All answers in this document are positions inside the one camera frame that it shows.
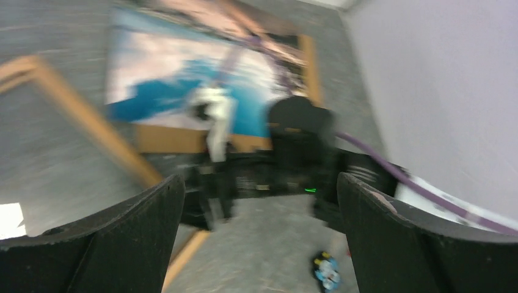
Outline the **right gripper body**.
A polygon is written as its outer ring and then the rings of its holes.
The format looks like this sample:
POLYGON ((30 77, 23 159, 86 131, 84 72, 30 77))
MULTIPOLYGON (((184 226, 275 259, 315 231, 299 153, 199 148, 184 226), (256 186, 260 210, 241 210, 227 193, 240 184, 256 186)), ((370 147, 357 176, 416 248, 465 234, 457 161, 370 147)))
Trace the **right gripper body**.
POLYGON ((330 169, 318 165, 288 168, 270 151, 232 153, 218 167, 208 155, 195 154, 179 169, 186 185, 182 224, 212 231, 218 220, 234 216, 236 200, 308 193, 313 197, 312 216, 340 230, 337 174, 330 169))

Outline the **brown cardboard backing board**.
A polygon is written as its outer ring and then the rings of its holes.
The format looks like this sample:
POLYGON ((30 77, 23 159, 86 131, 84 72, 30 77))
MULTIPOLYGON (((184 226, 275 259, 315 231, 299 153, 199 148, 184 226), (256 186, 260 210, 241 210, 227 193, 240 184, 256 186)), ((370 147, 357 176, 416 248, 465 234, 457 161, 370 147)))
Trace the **brown cardboard backing board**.
MULTIPOLYGON (((304 83, 307 87, 309 100, 316 106, 322 107, 323 100, 319 83, 316 48, 313 39, 308 35, 297 36, 306 67, 303 68, 304 83)), ((168 128, 152 125, 135 125, 134 135, 136 148, 140 153, 168 154, 201 153, 205 150, 202 142, 205 131, 194 129, 168 128)), ((269 138, 235 134, 232 142, 239 152, 249 153, 256 148, 268 150, 271 148, 269 138)))

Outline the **wooden picture frame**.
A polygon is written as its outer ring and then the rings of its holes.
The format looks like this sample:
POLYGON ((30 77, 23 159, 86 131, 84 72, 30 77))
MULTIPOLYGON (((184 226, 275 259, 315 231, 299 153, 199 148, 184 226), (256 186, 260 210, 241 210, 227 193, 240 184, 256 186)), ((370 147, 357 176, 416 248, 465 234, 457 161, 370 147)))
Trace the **wooden picture frame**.
MULTIPOLYGON (((144 191, 166 179, 43 59, 22 56, 1 65, 1 92, 25 82, 36 83, 48 99, 60 107, 100 148, 106 150, 115 162, 135 176, 144 186, 144 191)), ((174 253, 172 249, 161 292, 166 291, 207 236, 206 231, 200 231, 193 234, 178 252, 174 253)))

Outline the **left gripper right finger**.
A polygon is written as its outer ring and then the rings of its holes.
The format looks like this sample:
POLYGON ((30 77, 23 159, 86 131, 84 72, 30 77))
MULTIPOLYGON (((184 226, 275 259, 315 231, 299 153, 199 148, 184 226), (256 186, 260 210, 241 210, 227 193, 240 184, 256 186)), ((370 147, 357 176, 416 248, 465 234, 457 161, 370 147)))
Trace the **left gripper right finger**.
POLYGON ((360 292, 517 292, 517 237, 392 198, 349 173, 337 196, 360 292))

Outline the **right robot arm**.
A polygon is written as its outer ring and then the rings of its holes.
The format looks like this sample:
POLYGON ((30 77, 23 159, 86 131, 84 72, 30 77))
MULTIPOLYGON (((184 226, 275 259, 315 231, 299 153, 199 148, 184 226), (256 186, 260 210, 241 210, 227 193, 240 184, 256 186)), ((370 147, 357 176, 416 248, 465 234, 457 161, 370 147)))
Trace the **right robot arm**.
POLYGON ((235 198, 310 192, 313 212, 340 230, 337 177, 349 173, 369 186, 416 208, 452 222, 503 234, 516 234, 517 223, 445 195, 421 178, 387 162, 349 134, 340 138, 359 153, 336 147, 332 113, 303 96, 274 102, 268 109, 270 150, 237 153, 230 140, 234 102, 225 96, 198 96, 187 103, 189 114, 209 124, 206 152, 197 173, 201 194, 219 203, 224 219, 232 216, 235 198))

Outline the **landscape photo print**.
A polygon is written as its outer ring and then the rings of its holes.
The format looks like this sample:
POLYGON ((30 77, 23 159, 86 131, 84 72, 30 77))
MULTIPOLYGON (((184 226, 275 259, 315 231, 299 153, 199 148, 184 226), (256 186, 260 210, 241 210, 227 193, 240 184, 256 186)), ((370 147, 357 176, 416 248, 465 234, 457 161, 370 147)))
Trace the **landscape photo print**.
POLYGON ((222 87, 233 132, 264 137, 269 105, 305 96, 296 26, 241 1, 116 1, 106 104, 111 119, 204 130, 195 92, 222 87))

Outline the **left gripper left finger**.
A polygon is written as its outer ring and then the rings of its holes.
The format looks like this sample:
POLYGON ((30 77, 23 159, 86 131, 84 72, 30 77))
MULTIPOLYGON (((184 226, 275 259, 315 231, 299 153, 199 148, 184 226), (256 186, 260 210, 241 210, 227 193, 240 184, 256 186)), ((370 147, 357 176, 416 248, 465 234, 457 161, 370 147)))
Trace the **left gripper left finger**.
POLYGON ((172 175, 39 236, 1 241, 1 291, 161 292, 184 193, 172 175))

